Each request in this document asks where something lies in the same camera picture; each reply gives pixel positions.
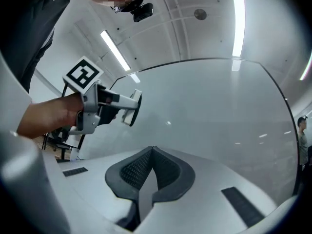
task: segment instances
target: fluorescent light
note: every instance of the fluorescent light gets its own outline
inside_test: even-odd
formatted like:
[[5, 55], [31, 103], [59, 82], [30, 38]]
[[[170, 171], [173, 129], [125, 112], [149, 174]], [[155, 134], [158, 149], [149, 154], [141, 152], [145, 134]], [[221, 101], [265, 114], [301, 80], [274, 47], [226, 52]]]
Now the fluorescent light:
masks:
[[241, 60], [233, 60], [232, 71], [239, 71], [241, 63]]
[[130, 75], [130, 76], [131, 76], [131, 78], [132, 78], [136, 83], [140, 83], [140, 82], [141, 82], [140, 79], [137, 77], [136, 74], [132, 74], [132, 75]]
[[115, 45], [115, 43], [113, 42], [113, 40], [111, 39], [111, 37], [109, 36], [109, 34], [107, 33], [106, 30], [104, 30], [101, 33], [101, 37], [103, 38], [103, 40], [106, 42], [107, 46], [110, 48], [110, 50], [113, 52], [114, 56], [116, 57], [116, 59], [119, 61], [119, 63], [122, 65], [123, 69], [125, 71], [130, 70], [129, 65], [127, 64], [126, 60], [124, 59], [124, 57], [121, 55], [121, 52], [118, 50], [117, 46]]
[[308, 64], [307, 64], [305, 70], [303, 71], [302, 76], [300, 77], [300, 80], [303, 80], [307, 76], [307, 73], [308, 73], [308, 71], [309, 71], [309, 69], [311, 67], [311, 62], [312, 62], [312, 52], [311, 52]]
[[232, 55], [240, 57], [245, 34], [245, 1], [234, 0], [235, 9], [235, 39]]

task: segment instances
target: person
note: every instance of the person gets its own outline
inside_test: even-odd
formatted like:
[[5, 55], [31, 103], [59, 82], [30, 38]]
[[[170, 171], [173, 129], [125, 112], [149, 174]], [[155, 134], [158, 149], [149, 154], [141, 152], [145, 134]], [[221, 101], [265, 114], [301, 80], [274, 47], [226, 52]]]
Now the person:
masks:
[[305, 184], [306, 176], [309, 168], [309, 159], [308, 159], [308, 145], [307, 137], [304, 133], [304, 130], [307, 128], [306, 117], [300, 117], [297, 122], [299, 131], [298, 131], [298, 141], [299, 141], [299, 164], [301, 170], [301, 180]]
[[[93, 1], [123, 8], [133, 0]], [[1, 21], [5, 23], [1, 24], [0, 50], [12, 73], [27, 92], [37, 63], [52, 44], [55, 24], [69, 2], [70, 0], [14, 0], [10, 13], [2, 15]], [[7, 1], [1, 0], [0, 5], [5, 8]], [[17, 133], [35, 138], [65, 125], [74, 126], [76, 115], [81, 110], [83, 103], [80, 94], [31, 104]]]

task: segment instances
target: sleeve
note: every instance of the sleeve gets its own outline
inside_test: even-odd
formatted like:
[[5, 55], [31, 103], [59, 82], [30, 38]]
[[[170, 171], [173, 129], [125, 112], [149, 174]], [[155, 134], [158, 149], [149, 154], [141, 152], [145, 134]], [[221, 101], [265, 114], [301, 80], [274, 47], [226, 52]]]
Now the sleeve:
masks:
[[53, 41], [53, 34], [51, 35], [50, 39], [48, 40], [47, 44], [42, 47], [38, 53], [33, 57], [33, 59], [30, 61], [30, 63], [28, 64], [22, 79], [20, 81], [21, 85], [25, 88], [25, 90], [29, 93], [29, 88], [30, 88], [30, 82], [31, 82], [31, 78], [34, 74], [35, 68], [38, 64], [38, 62], [40, 61], [40, 59], [43, 57], [45, 51], [50, 48], [50, 46], [52, 45], [52, 41]]

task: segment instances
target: ceiling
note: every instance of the ceiling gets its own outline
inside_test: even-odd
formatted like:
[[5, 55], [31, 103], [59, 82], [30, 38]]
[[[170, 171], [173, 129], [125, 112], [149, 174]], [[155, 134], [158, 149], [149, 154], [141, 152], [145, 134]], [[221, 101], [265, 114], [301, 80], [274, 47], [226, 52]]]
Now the ceiling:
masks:
[[[233, 0], [144, 0], [148, 2], [154, 5], [154, 15], [137, 23], [130, 13], [115, 14], [90, 0], [72, 0], [56, 26], [55, 38], [71, 32], [88, 58], [104, 70], [108, 85], [126, 74], [168, 62], [233, 57]], [[198, 8], [207, 12], [205, 20], [194, 17]], [[311, 90], [311, 72], [299, 81], [311, 54], [301, 21], [289, 0], [245, 0], [245, 11], [241, 58], [265, 66], [299, 113], [311, 102], [309, 97], [299, 100]], [[100, 37], [103, 30], [109, 32], [130, 71], [123, 70]]]

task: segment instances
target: white wall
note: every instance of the white wall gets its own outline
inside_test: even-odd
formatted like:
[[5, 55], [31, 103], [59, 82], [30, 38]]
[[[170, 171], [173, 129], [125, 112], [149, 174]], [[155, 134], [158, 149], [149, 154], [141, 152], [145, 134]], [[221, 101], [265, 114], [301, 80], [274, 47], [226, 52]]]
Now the white wall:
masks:
[[33, 75], [31, 79], [29, 95], [34, 103], [40, 103], [58, 97], [36, 75]]
[[140, 83], [125, 77], [112, 88], [126, 96], [143, 92], [133, 127], [120, 123], [120, 112], [86, 136], [80, 158], [158, 145], [221, 162], [277, 204], [292, 195], [297, 148], [291, 114], [258, 64], [242, 62], [235, 72], [231, 60], [198, 60], [136, 75]]
[[69, 72], [84, 55], [72, 33], [56, 39], [37, 65], [38, 71], [59, 91], [63, 91], [62, 75]]

